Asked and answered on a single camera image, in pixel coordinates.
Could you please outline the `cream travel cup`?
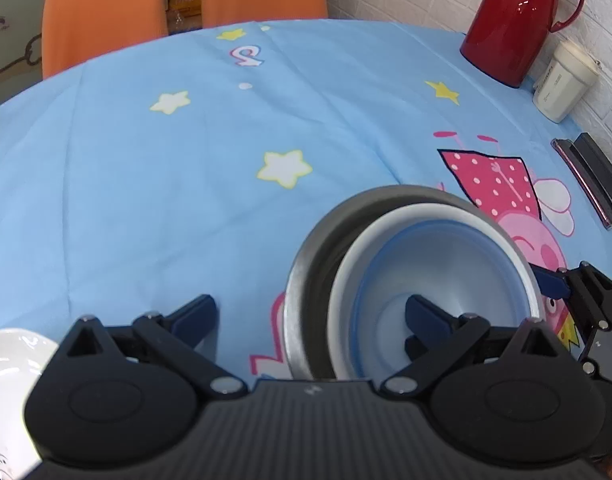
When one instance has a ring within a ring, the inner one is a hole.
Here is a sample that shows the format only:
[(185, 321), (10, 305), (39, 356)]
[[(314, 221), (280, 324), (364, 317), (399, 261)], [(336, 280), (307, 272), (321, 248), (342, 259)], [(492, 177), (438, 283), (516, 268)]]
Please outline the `cream travel cup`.
[(561, 122), (598, 81), (600, 63), (571, 40), (561, 41), (534, 84), (532, 102), (551, 122)]

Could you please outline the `left orange chair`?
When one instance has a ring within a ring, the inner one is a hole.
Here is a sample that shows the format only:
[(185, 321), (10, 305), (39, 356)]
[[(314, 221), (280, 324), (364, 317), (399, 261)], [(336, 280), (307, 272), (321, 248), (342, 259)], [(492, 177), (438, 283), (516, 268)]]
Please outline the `left orange chair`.
[(166, 0), (44, 0), (42, 77), (167, 35)]

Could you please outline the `white ceramic bowl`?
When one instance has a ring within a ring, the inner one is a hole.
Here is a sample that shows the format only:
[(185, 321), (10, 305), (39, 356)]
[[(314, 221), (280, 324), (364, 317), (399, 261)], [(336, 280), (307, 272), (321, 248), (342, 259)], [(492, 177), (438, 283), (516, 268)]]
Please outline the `white ceramic bowl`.
[(400, 207), (373, 221), (358, 236), (346, 252), (335, 275), (329, 300), (329, 312), (327, 312), (327, 348), (330, 351), (336, 378), (342, 380), (359, 378), (353, 376), (353, 366), (350, 363), (349, 328), (353, 299), (355, 299), (361, 281), (361, 272), (368, 267), (379, 247), (384, 245), (389, 237), (402, 232), (409, 226), (434, 220), (449, 220), (466, 224), (498, 244), (511, 258), (524, 282), (530, 303), (531, 315), (528, 318), (543, 318), (541, 292), (534, 273), (513, 240), (510, 240), (496, 223), (484, 217), (479, 218), (476, 214), (464, 209), (445, 204), (425, 203)]

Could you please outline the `blue plastic bowl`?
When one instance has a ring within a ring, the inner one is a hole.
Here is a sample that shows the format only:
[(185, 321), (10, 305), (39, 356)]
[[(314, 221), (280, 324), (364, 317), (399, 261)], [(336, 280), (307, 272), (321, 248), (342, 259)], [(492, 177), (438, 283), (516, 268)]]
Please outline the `blue plastic bowl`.
[(516, 327), (531, 315), (511, 258), (471, 226), (425, 221), (389, 237), (360, 274), (350, 315), (353, 376), (383, 382), (409, 364), (406, 302), (420, 295), (455, 318), (475, 313)]

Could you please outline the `black rectangular case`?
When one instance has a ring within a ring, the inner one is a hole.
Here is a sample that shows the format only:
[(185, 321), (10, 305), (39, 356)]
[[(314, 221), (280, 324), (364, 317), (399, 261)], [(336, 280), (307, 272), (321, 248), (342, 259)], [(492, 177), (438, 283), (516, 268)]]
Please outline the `black rectangular case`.
[(612, 201), (612, 163), (605, 153), (587, 132), (579, 134), (574, 147), (594, 174), (594, 180), (604, 188), (605, 195)]

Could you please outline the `red thermos jug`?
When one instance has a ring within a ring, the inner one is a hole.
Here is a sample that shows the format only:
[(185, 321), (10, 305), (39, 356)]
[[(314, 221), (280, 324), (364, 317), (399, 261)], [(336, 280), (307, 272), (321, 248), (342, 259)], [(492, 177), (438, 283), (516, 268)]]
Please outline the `red thermos jug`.
[(565, 21), (555, 18), (558, 0), (481, 0), (460, 48), (470, 64), (511, 88), (527, 76), (548, 34), (569, 26), (584, 0)]

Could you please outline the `frosted glass door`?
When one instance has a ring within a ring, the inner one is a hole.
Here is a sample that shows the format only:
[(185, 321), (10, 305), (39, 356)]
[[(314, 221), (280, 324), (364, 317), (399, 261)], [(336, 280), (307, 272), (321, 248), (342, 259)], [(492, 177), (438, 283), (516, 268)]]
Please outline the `frosted glass door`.
[(44, 0), (0, 0), (0, 104), (41, 81)]

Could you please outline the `stainless steel bowl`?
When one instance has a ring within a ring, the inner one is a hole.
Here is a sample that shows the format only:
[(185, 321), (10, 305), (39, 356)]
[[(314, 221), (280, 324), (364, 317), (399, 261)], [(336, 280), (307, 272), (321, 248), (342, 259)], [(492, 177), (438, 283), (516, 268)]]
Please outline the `stainless steel bowl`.
[(357, 237), (397, 208), (437, 203), (484, 214), (458, 196), (420, 185), (387, 185), (363, 191), (335, 206), (313, 227), (296, 254), (285, 287), (283, 342), (297, 380), (333, 379), (327, 348), (327, 312), (336, 272)]

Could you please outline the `smartphone pink case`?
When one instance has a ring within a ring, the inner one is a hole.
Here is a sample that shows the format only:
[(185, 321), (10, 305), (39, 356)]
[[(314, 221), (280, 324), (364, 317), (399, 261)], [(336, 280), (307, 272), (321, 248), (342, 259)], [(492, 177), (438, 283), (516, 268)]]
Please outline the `smartphone pink case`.
[(604, 228), (610, 230), (612, 228), (612, 201), (605, 195), (604, 188), (594, 180), (594, 174), (574, 147), (574, 141), (554, 139), (551, 145), (574, 175)]

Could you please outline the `white plate floral pattern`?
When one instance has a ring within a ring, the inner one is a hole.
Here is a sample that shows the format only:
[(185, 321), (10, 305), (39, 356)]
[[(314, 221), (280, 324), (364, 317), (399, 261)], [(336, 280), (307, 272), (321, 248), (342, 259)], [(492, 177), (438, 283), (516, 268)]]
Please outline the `white plate floral pattern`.
[(0, 479), (21, 479), (40, 462), (25, 426), (24, 406), (57, 348), (30, 330), (0, 330)]

